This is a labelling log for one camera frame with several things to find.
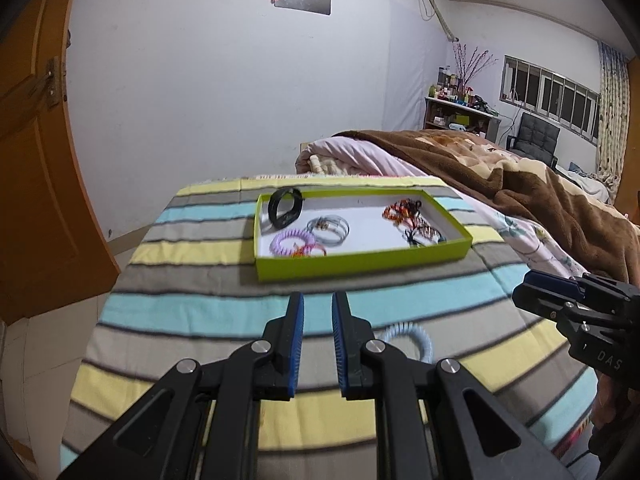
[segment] curtain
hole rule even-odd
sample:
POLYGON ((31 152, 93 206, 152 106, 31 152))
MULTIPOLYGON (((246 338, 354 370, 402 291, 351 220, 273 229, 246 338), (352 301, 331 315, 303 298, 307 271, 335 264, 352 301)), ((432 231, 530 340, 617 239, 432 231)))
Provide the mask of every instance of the curtain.
POLYGON ((625 160, 629 125, 629 75, 626 58, 615 48, 598 42, 600 50, 600 124, 596 176, 616 197, 625 160))

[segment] hair tie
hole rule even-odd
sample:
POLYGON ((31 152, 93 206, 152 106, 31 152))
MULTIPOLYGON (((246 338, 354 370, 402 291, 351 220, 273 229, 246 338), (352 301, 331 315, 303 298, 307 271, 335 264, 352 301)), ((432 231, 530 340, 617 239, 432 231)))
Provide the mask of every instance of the hair tie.
POLYGON ((314 249, 318 251, 322 251, 322 256, 326 256, 326 249, 322 247, 320 244, 313 245, 304 245, 302 247, 298 247, 294 253, 291 255, 292 258, 299 258, 300 256, 311 256, 311 251, 314 249))
POLYGON ((313 236, 309 231, 302 229, 289 229, 287 231, 283 231, 275 235, 274 239, 271 241, 269 245, 269 250, 275 256, 293 256, 298 247, 289 249, 282 246, 282 242, 288 238, 299 238, 304 242, 305 246, 314 246, 316 244, 316 237, 313 236))

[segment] black bracelet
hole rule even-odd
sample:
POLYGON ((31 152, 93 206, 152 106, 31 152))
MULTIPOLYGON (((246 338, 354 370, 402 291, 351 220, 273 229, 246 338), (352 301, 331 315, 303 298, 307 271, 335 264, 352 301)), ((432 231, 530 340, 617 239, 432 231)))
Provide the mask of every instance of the black bracelet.
POLYGON ((295 187, 281 187, 277 189, 269 199, 269 205, 267 207, 267 212, 269 213, 269 220, 273 224, 273 226, 280 230, 284 229, 286 226, 293 224, 298 217, 300 216, 300 212, 302 211, 302 193, 300 190, 295 187), (280 204, 280 200, 283 199, 285 195, 291 195, 293 197, 293 207, 278 216, 278 205, 280 204))

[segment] window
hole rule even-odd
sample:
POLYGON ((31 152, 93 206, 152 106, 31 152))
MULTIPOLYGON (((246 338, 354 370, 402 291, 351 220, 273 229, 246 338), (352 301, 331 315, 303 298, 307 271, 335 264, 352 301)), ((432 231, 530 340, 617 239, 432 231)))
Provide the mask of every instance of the window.
POLYGON ((578 83, 514 57, 504 57, 500 100, 598 142, 600 96, 578 83))

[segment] wooden door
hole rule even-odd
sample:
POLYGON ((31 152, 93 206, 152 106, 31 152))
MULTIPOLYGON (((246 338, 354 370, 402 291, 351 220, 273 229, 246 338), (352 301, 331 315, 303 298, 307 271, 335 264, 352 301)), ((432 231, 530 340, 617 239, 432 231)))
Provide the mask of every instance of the wooden door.
POLYGON ((74 151, 65 89, 71 0, 31 0, 0 42, 0 317, 110 290, 118 275, 74 151))
POLYGON ((626 133, 625 163, 614 205, 621 213, 634 217, 640 191, 640 59, 627 65, 629 72, 629 130, 626 133))

